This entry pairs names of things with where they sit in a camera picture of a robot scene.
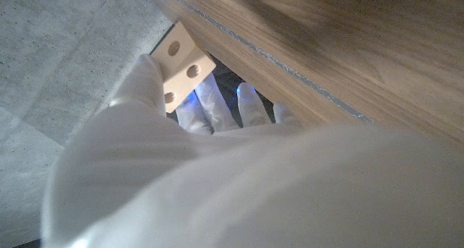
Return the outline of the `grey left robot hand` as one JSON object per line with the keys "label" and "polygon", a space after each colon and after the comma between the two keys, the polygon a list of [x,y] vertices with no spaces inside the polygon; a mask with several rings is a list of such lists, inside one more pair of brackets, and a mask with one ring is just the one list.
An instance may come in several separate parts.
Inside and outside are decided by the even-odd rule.
{"label": "grey left robot hand", "polygon": [[402,129],[276,122],[239,86],[244,124],[213,77],[164,111],[141,55],[108,108],[54,163],[44,247],[461,247],[463,155]]}

